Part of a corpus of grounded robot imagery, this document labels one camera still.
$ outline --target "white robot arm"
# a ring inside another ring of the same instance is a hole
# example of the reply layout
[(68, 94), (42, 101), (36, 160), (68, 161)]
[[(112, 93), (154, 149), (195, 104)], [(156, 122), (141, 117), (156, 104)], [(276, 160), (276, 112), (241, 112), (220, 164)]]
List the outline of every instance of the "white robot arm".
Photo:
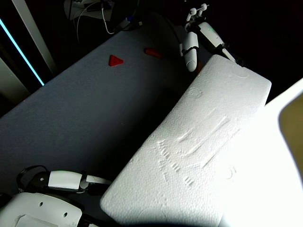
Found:
[(199, 9), (192, 8), (187, 16), (187, 24), (185, 25), (187, 36), (180, 45), (180, 50), (181, 56), (184, 56), (185, 64), (190, 72), (193, 72), (197, 66), (199, 38), (201, 38), (201, 42), (203, 42), (202, 44), (208, 45), (211, 50), (216, 50), (217, 53), (220, 53), (229, 60), (236, 62), (235, 58), (224, 47), (223, 40), (215, 30), (207, 22), (197, 22), (201, 18), (202, 12), (206, 9), (207, 5), (204, 3)]

